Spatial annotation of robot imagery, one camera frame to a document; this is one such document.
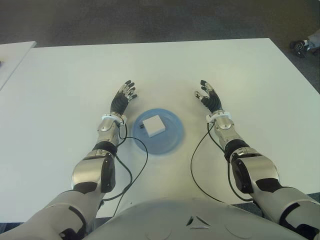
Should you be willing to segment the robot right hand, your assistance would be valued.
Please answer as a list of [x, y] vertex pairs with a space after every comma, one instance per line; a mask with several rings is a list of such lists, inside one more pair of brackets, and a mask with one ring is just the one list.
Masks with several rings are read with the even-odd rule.
[[222, 103], [215, 92], [214, 88], [205, 80], [200, 81], [201, 89], [207, 93], [207, 95], [200, 94], [199, 91], [195, 91], [195, 97], [213, 114], [216, 111], [222, 111]]

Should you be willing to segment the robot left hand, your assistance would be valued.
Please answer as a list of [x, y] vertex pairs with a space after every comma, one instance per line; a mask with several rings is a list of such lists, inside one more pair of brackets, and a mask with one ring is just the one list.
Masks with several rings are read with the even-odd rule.
[[114, 96], [110, 105], [110, 112], [122, 115], [129, 102], [138, 96], [135, 91], [135, 83], [131, 80], [126, 81]]

